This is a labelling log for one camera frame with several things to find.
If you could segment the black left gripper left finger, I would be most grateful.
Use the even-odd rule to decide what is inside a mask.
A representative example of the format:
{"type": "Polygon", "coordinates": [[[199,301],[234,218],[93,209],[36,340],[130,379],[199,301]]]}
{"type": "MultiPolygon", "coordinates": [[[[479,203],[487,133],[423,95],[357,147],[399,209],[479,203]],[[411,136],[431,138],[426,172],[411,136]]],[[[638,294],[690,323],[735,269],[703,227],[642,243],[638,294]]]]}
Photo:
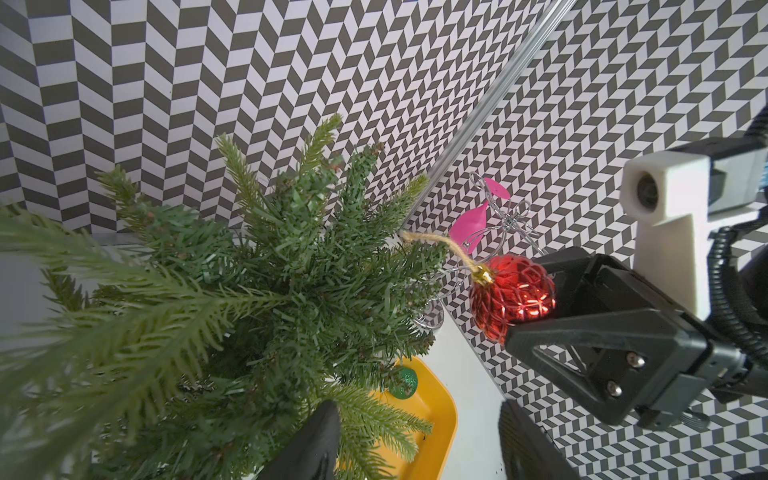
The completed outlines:
{"type": "Polygon", "coordinates": [[[321,402],[289,443],[259,472],[259,480],[334,479],[341,439],[339,406],[321,402]]]}

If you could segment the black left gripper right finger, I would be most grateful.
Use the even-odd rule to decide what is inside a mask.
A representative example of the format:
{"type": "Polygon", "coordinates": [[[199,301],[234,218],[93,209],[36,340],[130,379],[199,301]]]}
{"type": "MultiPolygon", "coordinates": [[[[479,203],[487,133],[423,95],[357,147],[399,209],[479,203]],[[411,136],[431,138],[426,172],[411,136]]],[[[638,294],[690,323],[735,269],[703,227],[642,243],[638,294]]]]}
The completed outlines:
{"type": "Polygon", "coordinates": [[[516,401],[507,399],[498,420],[501,456],[507,479],[578,479],[562,453],[516,401]]]}

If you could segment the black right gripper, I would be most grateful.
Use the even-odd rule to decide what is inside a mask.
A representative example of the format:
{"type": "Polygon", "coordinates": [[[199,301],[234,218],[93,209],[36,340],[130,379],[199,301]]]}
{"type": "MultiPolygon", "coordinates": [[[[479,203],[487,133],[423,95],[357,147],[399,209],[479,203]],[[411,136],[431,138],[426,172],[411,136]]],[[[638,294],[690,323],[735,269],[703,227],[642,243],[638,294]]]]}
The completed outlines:
{"type": "Polygon", "coordinates": [[[631,412],[644,429],[681,421],[704,428],[689,409],[704,390],[728,403],[767,396],[767,253],[742,271],[723,251],[708,259],[711,312],[689,312],[624,263],[570,247],[537,259],[556,287],[543,320],[512,328],[506,350],[599,421],[631,412]]]}

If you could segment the red faceted ball ornament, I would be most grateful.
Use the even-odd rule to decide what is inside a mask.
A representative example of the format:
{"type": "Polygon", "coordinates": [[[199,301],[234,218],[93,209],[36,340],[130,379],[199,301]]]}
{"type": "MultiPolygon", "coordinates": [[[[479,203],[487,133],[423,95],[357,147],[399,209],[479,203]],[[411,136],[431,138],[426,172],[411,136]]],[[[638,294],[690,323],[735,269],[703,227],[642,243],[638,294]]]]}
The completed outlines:
{"type": "Polygon", "coordinates": [[[545,268],[517,255],[494,256],[471,273],[474,325],[503,345],[511,327],[540,321],[556,308],[556,287],[545,268]]]}

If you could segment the green glitter ball ornament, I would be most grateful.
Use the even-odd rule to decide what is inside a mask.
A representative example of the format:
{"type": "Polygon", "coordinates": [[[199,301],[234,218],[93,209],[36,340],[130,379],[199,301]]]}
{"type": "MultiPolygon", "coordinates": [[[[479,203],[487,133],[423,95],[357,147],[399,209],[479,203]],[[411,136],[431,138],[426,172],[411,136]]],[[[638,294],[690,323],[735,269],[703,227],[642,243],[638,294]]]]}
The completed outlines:
{"type": "Polygon", "coordinates": [[[397,379],[391,385],[389,393],[399,400],[411,398],[418,389],[418,375],[410,367],[400,367],[397,370],[397,379]]]}

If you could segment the small green christmas tree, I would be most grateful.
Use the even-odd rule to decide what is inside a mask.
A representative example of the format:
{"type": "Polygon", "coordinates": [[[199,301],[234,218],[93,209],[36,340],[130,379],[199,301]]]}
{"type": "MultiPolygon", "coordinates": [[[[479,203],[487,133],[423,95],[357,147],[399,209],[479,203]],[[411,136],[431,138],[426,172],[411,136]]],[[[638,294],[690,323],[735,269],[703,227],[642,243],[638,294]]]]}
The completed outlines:
{"type": "Polygon", "coordinates": [[[242,230],[150,202],[121,168],[100,183],[136,249],[2,208],[2,246],[41,265],[54,305],[30,345],[1,348],[3,478],[241,479],[327,400],[337,477],[390,479],[389,455],[417,456],[431,424],[380,393],[433,344],[417,320],[447,250],[399,240],[427,179],[368,199],[383,148],[330,155],[340,121],[270,190],[218,138],[242,230]]]}

